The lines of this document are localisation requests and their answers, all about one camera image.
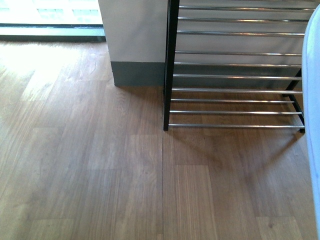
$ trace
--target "wooden floor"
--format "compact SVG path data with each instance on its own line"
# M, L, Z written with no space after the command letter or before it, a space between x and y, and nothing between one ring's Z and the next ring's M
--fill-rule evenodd
M0 43L1 240L315 240L295 130L162 131L106 43Z

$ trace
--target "black rack leg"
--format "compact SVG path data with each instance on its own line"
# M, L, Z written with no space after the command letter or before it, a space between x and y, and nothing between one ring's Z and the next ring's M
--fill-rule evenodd
M301 77L302 76L302 70L300 68L300 70L296 73L295 77ZM290 82L289 86L285 89L287 91L293 90L297 84L299 83L299 80L293 80Z
M295 75L296 77L301 77L302 76L302 69L300 68L300 70L297 72L297 74ZM293 80L290 82L289 86L286 88L286 90L290 91L290 90L293 90L297 84L299 83L299 80ZM305 117L304 117L304 112L302 111L296 97L293 95L293 94L283 94L284 97L289 97L289 99L291 101L293 101L292 105L295 109L296 112L301 112L302 114L299 114L299 118L302 122L303 125L305 125ZM305 133L305 129L304 128L301 128L300 130L300 133Z
M176 40L180 0L168 1L165 72L163 86L163 130L169 129L170 105L175 67Z

